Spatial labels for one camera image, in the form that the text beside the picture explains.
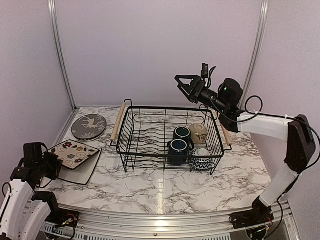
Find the floral square plate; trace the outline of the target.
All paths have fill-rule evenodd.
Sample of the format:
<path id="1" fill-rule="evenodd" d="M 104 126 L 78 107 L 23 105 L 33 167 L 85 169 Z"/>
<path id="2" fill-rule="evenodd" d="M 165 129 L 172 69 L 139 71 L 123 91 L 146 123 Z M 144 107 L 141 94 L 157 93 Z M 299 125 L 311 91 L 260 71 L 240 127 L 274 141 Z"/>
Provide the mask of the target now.
<path id="1" fill-rule="evenodd" d="M 62 166 L 64 168 L 75 170 L 98 154 L 100 150 L 69 139 L 50 148 L 49 152 L 58 156 L 58 159 L 62 161 Z"/>

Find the white square plate black rim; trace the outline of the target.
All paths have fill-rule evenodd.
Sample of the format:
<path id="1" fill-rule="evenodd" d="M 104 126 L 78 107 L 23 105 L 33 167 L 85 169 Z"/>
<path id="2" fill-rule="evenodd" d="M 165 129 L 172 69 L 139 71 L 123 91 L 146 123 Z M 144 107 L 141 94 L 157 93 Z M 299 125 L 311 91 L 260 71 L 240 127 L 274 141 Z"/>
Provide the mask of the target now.
<path id="1" fill-rule="evenodd" d="M 89 183 L 94 171 L 98 165 L 102 154 L 102 149 L 99 148 L 98 153 L 83 163 L 75 170 L 69 170 L 63 167 L 59 173 L 58 179 L 67 183 L 85 186 Z"/>

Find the dark blue mug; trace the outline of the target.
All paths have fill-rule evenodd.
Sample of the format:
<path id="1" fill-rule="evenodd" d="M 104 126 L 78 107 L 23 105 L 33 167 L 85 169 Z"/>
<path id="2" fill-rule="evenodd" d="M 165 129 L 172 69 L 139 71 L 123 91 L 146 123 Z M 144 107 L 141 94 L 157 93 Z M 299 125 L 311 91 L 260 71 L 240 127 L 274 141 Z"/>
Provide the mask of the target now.
<path id="1" fill-rule="evenodd" d="M 173 139 L 182 139 L 188 141 L 191 137 L 191 131 L 189 128 L 184 126 L 176 127 L 173 131 Z"/>
<path id="2" fill-rule="evenodd" d="M 187 155 L 195 148 L 192 140 L 173 139 L 167 143 L 168 162 L 173 166 L 181 166 L 187 162 Z"/>

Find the beige ceramic bowl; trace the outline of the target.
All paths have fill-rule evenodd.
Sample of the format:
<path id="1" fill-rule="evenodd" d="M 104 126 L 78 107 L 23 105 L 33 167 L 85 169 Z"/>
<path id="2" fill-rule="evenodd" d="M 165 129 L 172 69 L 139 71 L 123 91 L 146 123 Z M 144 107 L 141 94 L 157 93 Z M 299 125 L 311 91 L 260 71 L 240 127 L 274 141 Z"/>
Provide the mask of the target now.
<path id="1" fill-rule="evenodd" d="M 193 123 L 188 128 L 194 144 L 204 144 L 207 141 L 208 131 L 203 124 Z"/>

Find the grey reindeer round plate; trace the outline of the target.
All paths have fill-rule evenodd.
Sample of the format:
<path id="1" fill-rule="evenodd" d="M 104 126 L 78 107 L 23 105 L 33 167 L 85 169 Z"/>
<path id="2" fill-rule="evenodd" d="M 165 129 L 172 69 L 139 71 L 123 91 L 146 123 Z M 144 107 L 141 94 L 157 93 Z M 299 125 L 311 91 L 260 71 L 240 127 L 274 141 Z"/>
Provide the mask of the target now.
<path id="1" fill-rule="evenodd" d="M 77 140 L 91 141 L 100 137 L 106 128 L 107 121 L 102 115 L 87 114 L 74 122 L 71 133 Z"/>

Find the dark blue mug front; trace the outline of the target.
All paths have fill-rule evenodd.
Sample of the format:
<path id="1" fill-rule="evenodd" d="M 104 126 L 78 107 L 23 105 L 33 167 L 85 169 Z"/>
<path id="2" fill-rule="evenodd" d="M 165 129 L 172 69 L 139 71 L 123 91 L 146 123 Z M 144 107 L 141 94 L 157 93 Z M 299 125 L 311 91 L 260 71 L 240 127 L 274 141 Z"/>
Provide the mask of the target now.
<path id="1" fill-rule="evenodd" d="M 173 166 L 181 166 L 187 162 L 187 155 L 195 148 L 192 140 L 173 139 L 167 143 L 168 162 Z"/>

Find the blue white patterned bowl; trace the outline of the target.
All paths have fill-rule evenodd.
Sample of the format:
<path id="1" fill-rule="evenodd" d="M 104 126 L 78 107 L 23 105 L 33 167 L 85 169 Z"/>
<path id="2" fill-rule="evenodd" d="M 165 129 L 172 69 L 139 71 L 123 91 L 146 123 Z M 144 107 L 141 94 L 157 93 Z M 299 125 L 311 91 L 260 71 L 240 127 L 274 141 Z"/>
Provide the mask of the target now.
<path id="1" fill-rule="evenodd" d="M 208 158 L 209 151 L 205 148 L 198 148 L 192 151 L 190 159 L 190 168 L 196 171 L 206 171 L 213 166 L 213 161 Z"/>

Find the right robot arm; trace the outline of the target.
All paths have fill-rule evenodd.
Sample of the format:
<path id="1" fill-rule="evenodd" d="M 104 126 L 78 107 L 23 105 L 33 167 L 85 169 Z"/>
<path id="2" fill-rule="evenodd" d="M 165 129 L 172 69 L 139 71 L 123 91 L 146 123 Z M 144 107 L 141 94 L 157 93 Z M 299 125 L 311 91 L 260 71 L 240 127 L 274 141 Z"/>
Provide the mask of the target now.
<path id="1" fill-rule="evenodd" d="M 247 219 L 258 224 L 271 205 L 287 193 L 297 182 L 299 176 L 311 167 L 309 163 L 316 151 L 313 132 L 305 115 L 297 117 L 275 116 L 259 111 L 249 113 L 238 108 L 243 95 L 240 84 L 226 78 L 217 92 L 209 89 L 205 81 L 210 76 L 176 75 L 179 90 L 191 103 L 202 103 L 219 113 L 222 126 L 233 133 L 246 132 L 284 141 L 287 144 L 284 166 L 278 171 L 268 187 L 252 203 Z"/>

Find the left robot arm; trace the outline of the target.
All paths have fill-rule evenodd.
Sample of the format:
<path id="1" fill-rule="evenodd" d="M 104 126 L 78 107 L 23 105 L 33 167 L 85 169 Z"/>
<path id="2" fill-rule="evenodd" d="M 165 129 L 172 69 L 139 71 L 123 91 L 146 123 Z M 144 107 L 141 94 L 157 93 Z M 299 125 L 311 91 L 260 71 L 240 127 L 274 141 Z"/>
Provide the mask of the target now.
<path id="1" fill-rule="evenodd" d="M 51 181 L 58 178 L 62 163 L 44 143 L 24 144 L 23 158 L 7 182 L 8 190 L 0 209 L 2 240 L 35 240 L 46 219 L 53 223 L 63 219 L 55 194 L 36 190 L 43 178 Z"/>

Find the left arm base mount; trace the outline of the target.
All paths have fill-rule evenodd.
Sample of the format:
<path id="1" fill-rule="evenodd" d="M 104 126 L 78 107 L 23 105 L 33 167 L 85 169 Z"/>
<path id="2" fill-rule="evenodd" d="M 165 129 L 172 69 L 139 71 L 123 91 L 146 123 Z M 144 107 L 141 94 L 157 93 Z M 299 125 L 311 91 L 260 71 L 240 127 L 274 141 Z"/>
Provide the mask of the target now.
<path id="1" fill-rule="evenodd" d="M 47 240 L 75 240 L 79 218 L 79 211 L 59 208 L 44 220 L 40 232 Z"/>

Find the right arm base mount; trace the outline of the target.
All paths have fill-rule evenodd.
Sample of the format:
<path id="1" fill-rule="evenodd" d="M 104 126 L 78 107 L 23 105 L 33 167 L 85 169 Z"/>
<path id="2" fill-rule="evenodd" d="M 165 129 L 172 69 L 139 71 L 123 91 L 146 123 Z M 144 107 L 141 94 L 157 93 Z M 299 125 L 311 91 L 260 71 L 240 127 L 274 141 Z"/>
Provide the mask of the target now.
<path id="1" fill-rule="evenodd" d="M 274 219 L 272 211 L 256 217 L 253 210 L 246 210 L 232 213 L 228 220 L 234 229 L 245 228 L 246 236 L 250 240 L 264 240 Z"/>

